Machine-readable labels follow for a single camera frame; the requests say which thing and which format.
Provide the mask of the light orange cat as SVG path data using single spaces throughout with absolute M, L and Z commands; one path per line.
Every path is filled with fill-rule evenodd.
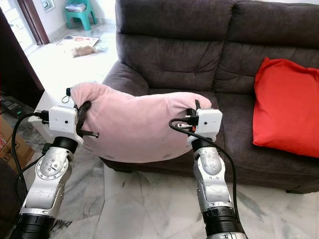
M 75 57 L 81 57 L 81 56 L 86 56 L 90 54 L 96 53 L 97 50 L 94 46 L 76 46 L 75 48 L 71 49 L 71 55 Z

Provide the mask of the red printed cardboard box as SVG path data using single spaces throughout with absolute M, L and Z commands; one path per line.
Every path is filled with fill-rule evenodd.
M 3 118 L 0 118 L 0 149 L 3 150 L 10 143 L 13 127 Z

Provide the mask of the black charger with green light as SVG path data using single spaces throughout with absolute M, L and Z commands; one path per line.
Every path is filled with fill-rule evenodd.
M 16 102 L 7 98 L 0 98 L 1 113 L 9 113 L 15 118 L 20 118 L 24 114 L 23 108 Z

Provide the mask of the dark brown fabric sofa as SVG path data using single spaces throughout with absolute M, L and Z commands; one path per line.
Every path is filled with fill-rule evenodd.
M 262 60 L 319 68 L 319 1 L 116 0 L 118 61 L 103 81 L 133 96 L 200 94 L 223 113 L 216 143 L 240 184 L 319 192 L 319 158 L 252 142 Z

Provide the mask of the brown wooden door frame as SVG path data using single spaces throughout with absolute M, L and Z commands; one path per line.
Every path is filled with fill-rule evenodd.
M 16 0 L 19 8 L 25 17 L 25 22 L 29 25 L 30 32 L 37 45 L 47 45 L 50 43 L 45 28 L 34 4 L 34 0 Z

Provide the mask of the dark wooden cabinet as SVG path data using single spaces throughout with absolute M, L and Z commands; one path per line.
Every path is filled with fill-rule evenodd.
M 0 91 L 33 109 L 45 93 L 3 13 L 0 14 Z

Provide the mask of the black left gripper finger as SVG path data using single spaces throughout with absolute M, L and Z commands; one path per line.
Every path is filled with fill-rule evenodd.
M 81 106 L 75 105 L 75 109 L 77 110 L 77 123 L 76 123 L 76 132 L 77 135 L 80 136 L 80 130 L 86 121 L 87 112 L 91 107 L 91 102 L 84 102 Z

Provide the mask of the flat printed cardboard sheet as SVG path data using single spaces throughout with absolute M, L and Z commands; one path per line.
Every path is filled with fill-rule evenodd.
M 58 46 L 78 47 L 78 46 L 94 46 L 98 43 L 99 38 L 91 38 L 86 36 L 64 36 L 57 43 Z

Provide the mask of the stack of papers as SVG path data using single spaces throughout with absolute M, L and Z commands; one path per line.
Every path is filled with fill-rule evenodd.
M 86 3 L 68 3 L 65 5 L 65 9 L 68 12 L 82 13 L 83 11 L 86 11 L 87 5 Z

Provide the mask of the pink pillow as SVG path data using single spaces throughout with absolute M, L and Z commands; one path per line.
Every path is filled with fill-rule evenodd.
M 179 157 L 191 150 L 187 135 L 169 127 L 171 119 L 183 118 L 199 102 L 212 106 L 195 93 L 151 94 L 135 97 L 98 83 L 79 83 L 71 98 L 81 106 L 90 102 L 83 130 L 97 132 L 85 137 L 84 147 L 103 159 L 117 162 L 157 162 Z

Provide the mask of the red pillow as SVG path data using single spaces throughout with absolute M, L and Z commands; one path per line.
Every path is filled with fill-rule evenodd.
M 266 57 L 254 91 L 253 144 L 319 158 L 319 69 Z

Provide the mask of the teal plastic chair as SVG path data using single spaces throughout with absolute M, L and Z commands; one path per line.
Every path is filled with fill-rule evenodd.
M 91 30 L 90 20 L 92 20 L 94 24 L 97 24 L 90 0 L 68 0 L 66 4 L 68 3 L 86 3 L 87 5 L 86 11 L 83 11 L 82 13 L 73 13 L 65 10 L 66 26 L 68 29 L 72 29 L 72 23 L 74 22 L 75 18 L 80 20 L 85 30 Z

